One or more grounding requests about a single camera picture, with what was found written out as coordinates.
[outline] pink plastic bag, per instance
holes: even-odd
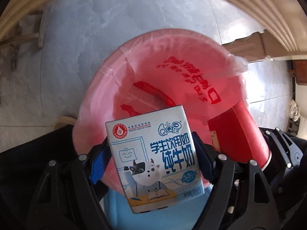
[[[136,37],[94,76],[73,129],[76,151],[88,153],[102,143],[107,121],[180,104],[191,131],[211,144],[207,121],[246,100],[241,75],[246,68],[212,39],[192,31],[164,29]],[[112,158],[102,181],[123,193]]]

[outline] tile floor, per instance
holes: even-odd
[[[20,46],[17,68],[0,55],[0,152],[52,130],[62,115],[77,117],[94,73],[118,46],[160,28],[184,28],[220,44],[263,28],[224,0],[54,0],[42,50]],[[37,27],[25,18],[23,32]],[[291,82],[286,62],[249,64],[250,111],[259,126],[285,129]]]

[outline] milk carton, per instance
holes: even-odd
[[[181,105],[107,122],[106,129],[133,213],[166,208],[204,193]]]

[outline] smiley face drawing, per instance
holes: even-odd
[[[119,157],[123,163],[136,160],[134,148],[125,148],[119,151]]]

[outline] silver metal screw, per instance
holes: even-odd
[[[50,162],[49,162],[49,166],[50,167],[53,167],[53,166],[55,166],[56,165],[56,161],[55,160],[51,160]]]
[[[87,159],[87,155],[82,154],[78,158],[79,158],[80,161],[85,161]]]
[[[256,160],[251,159],[250,164],[253,165],[253,166],[257,166],[258,163],[257,163]]]
[[[227,212],[232,214],[234,211],[234,206],[230,206],[228,209],[227,209]]]
[[[233,184],[234,184],[236,187],[238,187],[238,186],[239,186],[239,182],[240,182],[239,180],[235,180]]]
[[[226,160],[227,160],[227,156],[224,155],[224,154],[219,154],[219,155],[218,155],[218,158],[219,158],[220,160],[222,160],[222,161],[226,161]]]

